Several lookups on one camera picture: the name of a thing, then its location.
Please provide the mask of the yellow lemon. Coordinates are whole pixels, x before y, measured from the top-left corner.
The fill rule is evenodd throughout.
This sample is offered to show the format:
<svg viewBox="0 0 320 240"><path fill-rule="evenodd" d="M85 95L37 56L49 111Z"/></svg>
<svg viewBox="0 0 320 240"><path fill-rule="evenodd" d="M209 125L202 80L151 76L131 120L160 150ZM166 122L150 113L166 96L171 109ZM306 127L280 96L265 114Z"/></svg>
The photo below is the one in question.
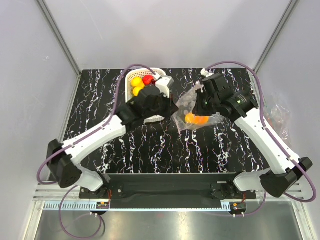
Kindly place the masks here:
<svg viewBox="0 0 320 240"><path fill-rule="evenodd" d="M143 79L139 76L136 76L131 80L131 86L133 88L136 88L136 87L143 88L145 85L144 85Z"/></svg>
<svg viewBox="0 0 320 240"><path fill-rule="evenodd" d="M134 95L135 97L138 96L139 92L140 92L142 89L143 89L143 87L140 87L140 86L134 87L133 90L132 90L133 95Z"/></svg>

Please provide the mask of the clear pink-dotted zip bag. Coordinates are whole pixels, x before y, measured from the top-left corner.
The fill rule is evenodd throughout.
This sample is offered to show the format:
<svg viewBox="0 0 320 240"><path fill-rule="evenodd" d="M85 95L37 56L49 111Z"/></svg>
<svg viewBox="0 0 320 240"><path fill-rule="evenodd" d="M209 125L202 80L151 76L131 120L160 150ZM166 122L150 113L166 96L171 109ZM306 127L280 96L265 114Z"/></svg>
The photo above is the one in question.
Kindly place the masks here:
<svg viewBox="0 0 320 240"><path fill-rule="evenodd" d="M196 105L196 87L193 87L191 90L186 92L183 96L179 98L176 105L178 107L178 111L172 115L172 119L177 127L178 132L182 132L185 130L198 130L203 127L216 126L223 122L225 119L219 113L209 116L209 121L203 125L189 124L185 122L185 116L188 113L193 113L194 107Z"/></svg>

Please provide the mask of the orange mango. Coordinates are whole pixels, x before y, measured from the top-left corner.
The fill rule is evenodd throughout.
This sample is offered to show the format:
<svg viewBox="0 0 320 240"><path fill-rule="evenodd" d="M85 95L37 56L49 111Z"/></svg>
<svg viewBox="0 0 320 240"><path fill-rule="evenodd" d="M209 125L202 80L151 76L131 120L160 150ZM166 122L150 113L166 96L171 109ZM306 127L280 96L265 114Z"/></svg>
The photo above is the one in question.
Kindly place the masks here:
<svg viewBox="0 0 320 240"><path fill-rule="evenodd" d="M193 113L187 113L185 115L185 122L187 124L194 124L194 125L204 125L209 121L210 117L209 116L196 116Z"/></svg>

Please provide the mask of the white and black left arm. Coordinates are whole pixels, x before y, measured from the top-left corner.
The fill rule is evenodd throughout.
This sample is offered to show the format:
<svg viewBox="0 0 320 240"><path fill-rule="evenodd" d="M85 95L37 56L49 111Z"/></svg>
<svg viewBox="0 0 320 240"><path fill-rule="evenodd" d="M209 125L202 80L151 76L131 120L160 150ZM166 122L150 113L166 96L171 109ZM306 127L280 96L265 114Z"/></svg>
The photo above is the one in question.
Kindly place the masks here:
<svg viewBox="0 0 320 240"><path fill-rule="evenodd" d="M101 146L142 126L146 119L153 116L169 118L177 111L169 87L148 86L119 106L107 120L86 132L62 143L51 141L47 166L60 188L79 186L90 190L95 197L103 198L108 193L106 180L83 167L81 162Z"/></svg>

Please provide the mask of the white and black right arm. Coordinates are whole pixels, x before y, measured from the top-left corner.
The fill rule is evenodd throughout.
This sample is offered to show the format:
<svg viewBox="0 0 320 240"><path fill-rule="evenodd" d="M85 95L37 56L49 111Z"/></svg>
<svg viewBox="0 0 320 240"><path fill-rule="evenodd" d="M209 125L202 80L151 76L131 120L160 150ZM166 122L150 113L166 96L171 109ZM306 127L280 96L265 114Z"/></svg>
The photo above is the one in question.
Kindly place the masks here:
<svg viewBox="0 0 320 240"><path fill-rule="evenodd" d="M202 87L196 91L196 116L219 113L238 126L262 153L269 167L260 171L242 172L227 185L228 195L239 198L246 191L264 190L279 198L308 171L313 163L299 157L277 135L260 115L257 101L248 91L235 92L222 74L202 73Z"/></svg>

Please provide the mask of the red strawberry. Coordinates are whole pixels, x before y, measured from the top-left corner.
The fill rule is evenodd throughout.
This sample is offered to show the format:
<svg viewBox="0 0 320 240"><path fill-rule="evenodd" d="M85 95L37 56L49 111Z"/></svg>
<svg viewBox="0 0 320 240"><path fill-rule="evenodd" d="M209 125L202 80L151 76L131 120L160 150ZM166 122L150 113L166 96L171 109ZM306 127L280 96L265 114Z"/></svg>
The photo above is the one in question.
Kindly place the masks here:
<svg viewBox="0 0 320 240"><path fill-rule="evenodd" d="M155 78L152 76L152 75L145 75L143 78L142 78L142 81L143 81L143 84L145 86L148 86L148 85L154 85L156 80Z"/></svg>

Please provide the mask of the white perforated plastic basket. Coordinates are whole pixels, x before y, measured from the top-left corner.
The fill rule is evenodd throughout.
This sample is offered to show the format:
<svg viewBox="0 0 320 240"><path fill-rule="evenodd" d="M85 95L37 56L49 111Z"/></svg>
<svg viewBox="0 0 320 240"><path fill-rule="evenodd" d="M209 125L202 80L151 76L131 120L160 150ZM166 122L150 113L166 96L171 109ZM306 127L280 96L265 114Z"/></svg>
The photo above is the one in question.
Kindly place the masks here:
<svg viewBox="0 0 320 240"><path fill-rule="evenodd" d="M153 115L148 111L151 96L164 95L156 87L156 83L147 86L144 85L138 96L133 95L134 87L131 85L131 80L135 77L143 78L145 75L152 75L155 82L160 77L167 76L164 70L156 67L152 67L151 69L139 68L131 70L125 77L125 101L132 105L133 109L143 117L145 124L163 121L165 119L164 117L160 115Z"/></svg>

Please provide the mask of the pile of spare plastic bags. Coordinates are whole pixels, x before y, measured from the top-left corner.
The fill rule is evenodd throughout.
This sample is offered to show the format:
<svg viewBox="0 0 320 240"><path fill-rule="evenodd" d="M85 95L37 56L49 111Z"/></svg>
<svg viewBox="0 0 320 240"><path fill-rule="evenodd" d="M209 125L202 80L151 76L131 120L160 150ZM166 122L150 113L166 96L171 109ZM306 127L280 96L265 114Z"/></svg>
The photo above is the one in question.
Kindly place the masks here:
<svg viewBox="0 0 320 240"><path fill-rule="evenodd" d="M272 93L265 97L263 108L264 117L280 138L292 146L288 125L291 120L291 111L285 99L279 93Z"/></svg>

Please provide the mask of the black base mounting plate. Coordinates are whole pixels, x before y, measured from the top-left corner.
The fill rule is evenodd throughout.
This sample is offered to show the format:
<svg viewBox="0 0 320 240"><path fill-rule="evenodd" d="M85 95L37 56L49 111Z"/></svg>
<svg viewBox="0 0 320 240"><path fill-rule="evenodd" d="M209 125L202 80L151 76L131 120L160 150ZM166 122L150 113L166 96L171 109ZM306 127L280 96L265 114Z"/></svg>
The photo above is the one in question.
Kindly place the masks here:
<svg viewBox="0 0 320 240"><path fill-rule="evenodd" d="M110 200L112 210L218 209L221 202L255 200L232 186L236 173L110 174L110 181L91 192L82 187L79 198Z"/></svg>

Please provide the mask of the aluminium frame rail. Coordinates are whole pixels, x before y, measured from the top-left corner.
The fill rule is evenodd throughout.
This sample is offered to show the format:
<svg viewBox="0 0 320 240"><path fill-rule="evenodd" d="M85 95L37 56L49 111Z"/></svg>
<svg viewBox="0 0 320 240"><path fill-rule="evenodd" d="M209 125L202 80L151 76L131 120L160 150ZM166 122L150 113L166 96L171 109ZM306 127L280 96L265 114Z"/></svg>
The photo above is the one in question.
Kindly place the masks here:
<svg viewBox="0 0 320 240"><path fill-rule="evenodd" d="M61 188L57 183L55 184L38 184L33 195L34 201L60 201L66 193L66 200L78 200L81 192L79 186L70 186Z"/></svg>

